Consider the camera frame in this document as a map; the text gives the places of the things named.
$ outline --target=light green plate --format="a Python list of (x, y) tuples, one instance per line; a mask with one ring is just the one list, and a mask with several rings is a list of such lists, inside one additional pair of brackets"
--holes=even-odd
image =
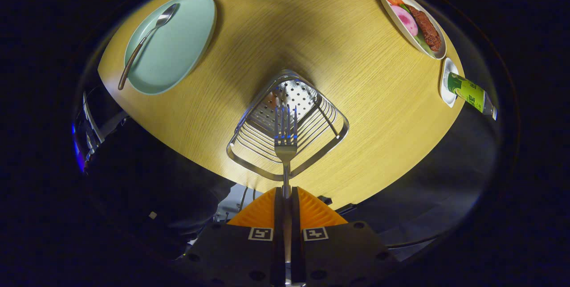
[(125, 51), (125, 66), (159, 15), (179, 3), (171, 20), (148, 37), (130, 68), (128, 79), (143, 94), (161, 94), (173, 88), (198, 64), (216, 25), (214, 0), (171, 0), (134, 30)]

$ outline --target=green bottle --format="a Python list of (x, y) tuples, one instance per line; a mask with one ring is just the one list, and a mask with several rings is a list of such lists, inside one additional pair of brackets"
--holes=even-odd
[(491, 115), (493, 120), (497, 119), (497, 108), (493, 106), (489, 94), (477, 84), (455, 73), (450, 73), (448, 76), (448, 90), (457, 94), (457, 96), (474, 106), (482, 114)]

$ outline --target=sliced meat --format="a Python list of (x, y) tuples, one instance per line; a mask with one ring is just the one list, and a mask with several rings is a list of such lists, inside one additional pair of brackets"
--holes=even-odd
[(411, 15), (414, 17), (415, 22), (419, 26), (419, 29), (422, 30), (423, 37), (425, 38), (427, 45), (429, 45), (429, 48), (432, 51), (437, 52), (441, 47), (440, 34), (436, 31), (436, 28), (433, 27), (433, 24), (428, 19), (426, 13), (418, 11), (413, 6), (407, 4), (405, 5), (407, 9), (410, 10)]

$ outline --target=person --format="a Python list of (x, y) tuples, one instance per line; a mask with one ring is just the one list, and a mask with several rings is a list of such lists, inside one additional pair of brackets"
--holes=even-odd
[(85, 179), (106, 216), (169, 259), (184, 253), (235, 185), (130, 118), (90, 157)]

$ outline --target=wire basket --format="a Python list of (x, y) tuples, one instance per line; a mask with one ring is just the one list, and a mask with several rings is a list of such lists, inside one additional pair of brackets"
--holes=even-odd
[(348, 120), (340, 110), (297, 73), (282, 70), (256, 96), (226, 147), (230, 159), (267, 179), (283, 181), (283, 167), (273, 147), (277, 106), (297, 108), (298, 145), (290, 178), (324, 157), (348, 133)]

